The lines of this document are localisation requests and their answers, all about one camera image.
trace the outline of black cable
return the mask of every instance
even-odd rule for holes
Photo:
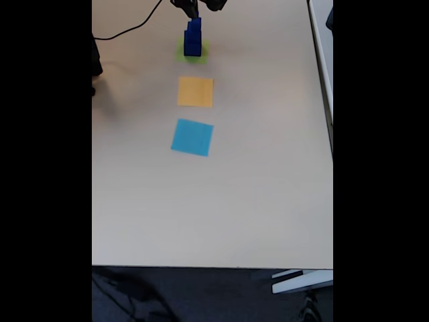
[[[158,8],[158,5],[160,5],[160,3],[162,2],[162,0],[159,0],[158,1],[158,3],[156,4],[156,6],[154,7],[154,9],[152,10],[152,12],[149,14],[149,16],[146,18],[146,20],[145,21],[143,21],[141,24],[139,24],[139,25],[137,25],[137,26],[135,26],[135,27],[132,27],[132,28],[129,28],[129,29],[127,29],[127,30],[125,30],[124,32],[120,32],[119,34],[117,34],[117,35],[115,35],[115,36],[113,36],[113,37],[110,37],[110,38],[95,38],[94,37],[94,39],[96,39],[96,40],[112,40],[112,39],[114,39],[114,38],[116,38],[116,37],[119,37],[120,35],[123,35],[125,32],[130,32],[131,30],[134,30],[134,29],[137,29],[137,28],[140,28],[142,25],[144,25],[148,20],[149,20],[149,18],[154,14],[154,12],[155,12],[155,10],[156,10],[156,8]]]
[[[94,277],[91,276],[91,278],[93,279],[93,282],[94,282],[95,286],[100,290],[100,292],[102,292],[106,297],[108,297],[112,302],[114,302],[129,317],[131,317],[133,320],[136,320],[136,318],[134,317],[134,315],[132,315],[125,307],[123,307],[122,305],[120,305],[119,302],[116,301],[115,298],[113,298],[108,292],[106,292],[105,290],[103,290],[101,288],[101,286],[95,281]]]

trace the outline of yellow square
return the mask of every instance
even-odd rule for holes
[[[213,107],[213,78],[179,77],[177,104]]]

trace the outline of blue sticky note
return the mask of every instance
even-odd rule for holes
[[[198,156],[208,156],[212,132],[213,125],[179,119],[172,149]]]

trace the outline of floor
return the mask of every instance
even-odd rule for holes
[[[258,270],[214,268],[112,268],[154,285],[180,322],[295,322],[304,293],[272,294],[271,282]],[[127,297],[94,275],[97,282],[124,307]],[[333,321],[333,287],[315,290],[323,322]],[[162,311],[157,303],[135,302],[136,317]],[[93,283],[93,321],[129,322],[130,318]]]

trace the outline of green paper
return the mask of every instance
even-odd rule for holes
[[[179,40],[177,41],[176,61],[189,62],[191,64],[207,64],[208,40],[205,40],[205,39],[202,40],[201,57],[183,55],[183,42],[184,42],[183,37],[180,37]]]

